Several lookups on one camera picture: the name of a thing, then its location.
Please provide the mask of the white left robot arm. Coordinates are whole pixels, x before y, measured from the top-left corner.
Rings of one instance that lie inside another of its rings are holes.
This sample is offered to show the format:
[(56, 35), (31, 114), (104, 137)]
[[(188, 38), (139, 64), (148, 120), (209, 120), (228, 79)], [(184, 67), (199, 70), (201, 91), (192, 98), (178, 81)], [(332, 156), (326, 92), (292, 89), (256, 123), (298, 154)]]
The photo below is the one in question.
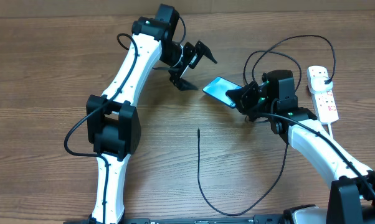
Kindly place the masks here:
[(92, 95), (87, 101), (88, 140), (98, 162), (97, 199), (87, 223), (124, 220), (126, 167), (141, 137), (137, 104), (156, 63), (165, 63), (170, 82), (186, 91), (196, 90), (196, 86), (182, 78), (185, 71), (195, 68), (202, 57), (215, 60), (201, 41), (194, 45), (173, 41), (180, 19), (174, 7), (161, 4), (154, 18), (134, 21), (128, 53), (114, 80), (100, 96)]

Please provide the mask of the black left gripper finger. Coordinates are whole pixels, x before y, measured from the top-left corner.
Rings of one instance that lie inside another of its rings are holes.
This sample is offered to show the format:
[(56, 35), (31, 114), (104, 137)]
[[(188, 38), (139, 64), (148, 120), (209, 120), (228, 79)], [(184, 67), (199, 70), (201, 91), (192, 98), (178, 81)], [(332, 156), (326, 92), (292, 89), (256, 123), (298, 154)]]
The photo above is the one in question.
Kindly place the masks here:
[(202, 43), (200, 40), (198, 40), (198, 42), (196, 43), (195, 48), (197, 54), (195, 64), (198, 64), (198, 62), (202, 59), (203, 56), (207, 57), (209, 60), (217, 64), (217, 60), (212, 55), (210, 48), (206, 46), (204, 43)]
[(187, 91), (187, 90), (198, 90), (197, 86), (193, 85), (192, 83), (186, 81), (185, 79), (181, 78), (177, 73), (170, 73), (170, 82), (179, 90), (179, 91)]

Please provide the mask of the Samsung Galaxy smartphone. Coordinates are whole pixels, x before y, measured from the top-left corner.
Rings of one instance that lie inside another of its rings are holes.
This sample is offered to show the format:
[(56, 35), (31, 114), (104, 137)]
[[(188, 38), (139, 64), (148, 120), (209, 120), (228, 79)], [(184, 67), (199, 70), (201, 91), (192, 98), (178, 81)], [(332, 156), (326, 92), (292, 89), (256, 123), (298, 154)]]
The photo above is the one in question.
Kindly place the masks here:
[(226, 95), (226, 92), (229, 90), (238, 90), (241, 89), (240, 85), (237, 85), (229, 80), (226, 80), (222, 77), (217, 77), (209, 84), (207, 84), (202, 91), (217, 99), (221, 103), (227, 105), (228, 107), (234, 109), (235, 103)]

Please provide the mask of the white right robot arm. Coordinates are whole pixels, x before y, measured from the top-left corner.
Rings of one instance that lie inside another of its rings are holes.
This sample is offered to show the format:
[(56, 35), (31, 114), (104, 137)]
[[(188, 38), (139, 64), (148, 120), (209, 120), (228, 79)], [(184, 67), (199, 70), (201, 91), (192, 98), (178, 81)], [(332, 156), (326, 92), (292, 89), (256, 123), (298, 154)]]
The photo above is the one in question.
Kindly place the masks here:
[(375, 171), (345, 151), (308, 108), (298, 105), (293, 73), (274, 70), (226, 91), (251, 120), (265, 117), (272, 131), (299, 151), (330, 189), (328, 206), (286, 209), (281, 223), (375, 223)]

